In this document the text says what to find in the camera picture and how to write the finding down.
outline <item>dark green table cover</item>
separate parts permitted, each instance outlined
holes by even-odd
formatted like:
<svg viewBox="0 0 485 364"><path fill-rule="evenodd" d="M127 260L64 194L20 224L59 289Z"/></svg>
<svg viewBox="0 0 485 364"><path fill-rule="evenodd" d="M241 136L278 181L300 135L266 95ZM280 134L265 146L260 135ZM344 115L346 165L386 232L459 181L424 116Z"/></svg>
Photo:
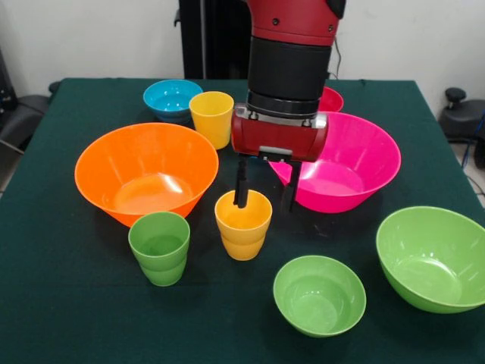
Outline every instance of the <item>dark green table cover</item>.
<svg viewBox="0 0 485 364"><path fill-rule="evenodd" d="M214 204L233 189L236 155L219 152L217 180L188 217L184 276L152 286L127 242L128 228L77 192L74 165L102 134L152 121L142 102L154 80L69 79L36 132L0 200L0 362L11 363L468 363L485 362L485 310L432 315L401 300L375 249L379 223L414 205L441 206L484 224L485 214L414 82L340 81L344 111L387 130L402 170L357 209L321 215L296 206L279 213L282 191L269 166L253 160L251 187L275 212L251 262L230 259ZM244 101L246 82L200 81ZM368 306L346 334L311 339L274 304L277 270L306 254L330 256L362 279Z"/></svg>

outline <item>light green bowl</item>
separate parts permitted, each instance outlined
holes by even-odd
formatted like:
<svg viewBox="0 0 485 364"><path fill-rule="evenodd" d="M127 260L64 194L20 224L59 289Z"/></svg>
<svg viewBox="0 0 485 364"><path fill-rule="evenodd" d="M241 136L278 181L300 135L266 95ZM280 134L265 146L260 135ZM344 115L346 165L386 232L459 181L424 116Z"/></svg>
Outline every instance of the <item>light green bowl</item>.
<svg viewBox="0 0 485 364"><path fill-rule="evenodd" d="M326 256L302 256L286 263L273 285L284 318L311 337L342 334L364 315L365 289L346 265Z"/></svg>
<svg viewBox="0 0 485 364"><path fill-rule="evenodd" d="M414 307L457 313L485 304L485 229L445 209L411 207L377 232L388 281Z"/></svg>

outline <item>floor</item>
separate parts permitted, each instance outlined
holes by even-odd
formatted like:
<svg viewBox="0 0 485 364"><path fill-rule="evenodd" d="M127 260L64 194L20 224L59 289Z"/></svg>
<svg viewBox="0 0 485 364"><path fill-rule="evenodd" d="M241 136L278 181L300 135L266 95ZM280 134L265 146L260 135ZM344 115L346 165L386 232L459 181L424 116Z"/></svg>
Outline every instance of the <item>floor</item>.
<svg viewBox="0 0 485 364"><path fill-rule="evenodd" d="M451 147L453 152L455 152L457 161L461 163L463 155L465 154L466 145L452 144ZM485 208L485 171L482 171L475 166L473 153L474 147L471 148L471 157L468 159L468 165L465 168L465 173L470 177L470 185L477 193L477 198ZM16 152L13 152L0 144L0 198L3 195L3 192L7 189L8 183L14 175L19 162L20 156Z"/></svg>
<svg viewBox="0 0 485 364"><path fill-rule="evenodd" d="M455 152L458 162L461 164L463 155L465 154L466 145L465 144L452 144L453 152ZM468 164L465 167L465 174L468 176L471 186L473 187L475 193L477 193L477 198L480 200L483 207L485 207L485 171L477 168L475 165L475 160L473 159L474 147L471 147L468 158Z"/></svg>
<svg viewBox="0 0 485 364"><path fill-rule="evenodd" d="M17 170L20 155L8 147L0 144L0 198L7 189L10 179Z"/></svg>

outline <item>pink bowl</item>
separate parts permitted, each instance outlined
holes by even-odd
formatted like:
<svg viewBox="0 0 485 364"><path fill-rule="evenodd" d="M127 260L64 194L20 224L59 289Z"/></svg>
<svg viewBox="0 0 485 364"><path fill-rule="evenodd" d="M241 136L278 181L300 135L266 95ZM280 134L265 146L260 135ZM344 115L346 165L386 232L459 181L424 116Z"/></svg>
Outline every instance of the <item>pink bowl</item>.
<svg viewBox="0 0 485 364"><path fill-rule="evenodd" d="M303 163L296 201L317 212L345 212L393 180L401 168L401 152L394 139L370 121L327 114L327 142L315 163ZM291 167L270 165L288 184Z"/></svg>
<svg viewBox="0 0 485 364"><path fill-rule="evenodd" d="M335 111L339 112L343 108L343 97L334 89L325 87L321 94L318 111Z"/></svg>

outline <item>bowl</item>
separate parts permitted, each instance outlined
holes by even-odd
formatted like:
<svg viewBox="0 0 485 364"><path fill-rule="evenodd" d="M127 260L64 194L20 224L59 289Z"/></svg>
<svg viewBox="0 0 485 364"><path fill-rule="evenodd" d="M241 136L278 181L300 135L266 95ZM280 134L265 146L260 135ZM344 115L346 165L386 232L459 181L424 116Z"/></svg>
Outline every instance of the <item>bowl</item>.
<svg viewBox="0 0 485 364"><path fill-rule="evenodd" d="M188 80L165 80L146 89L143 101L158 120L187 124L190 121L190 100L202 92L197 83Z"/></svg>
<svg viewBox="0 0 485 364"><path fill-rule="evenodd" d="M391 286L418 309L485 304L485 229L463 215L426 206L394 212L379 227L377 253Z"/></svg>
<svg viewBox="0 0 485 364"><path fill-rule="evenodd" d="M393 138L356 116L328 112L324 150L314 163L303 163L296 201L316 212L354 209L393 180L401 168L401 153ZM271 162L286 185L291 167Z"/></svg>
<svg viewBox="0 0 485 364"><path fill-rule="evenodd" d="M122 127L79 157L77 189L94 206L131 226L152 212L186 217L214 181L219 159L201 134L175 124Z"/></svg>
<svg viewBox="0 0 485 364"><path fill-rule="evenodd" d="M283 317L311 337L353 328L364 315L364 285L346 265L326 256L301 256L286 263L273 285Z"/></svg>
<svg viewBox="0 0 485 364"><path fill-rule="evenodd" d="M318 111L339 112L343 109L343 97L334 89L324 87Z"/></svg>

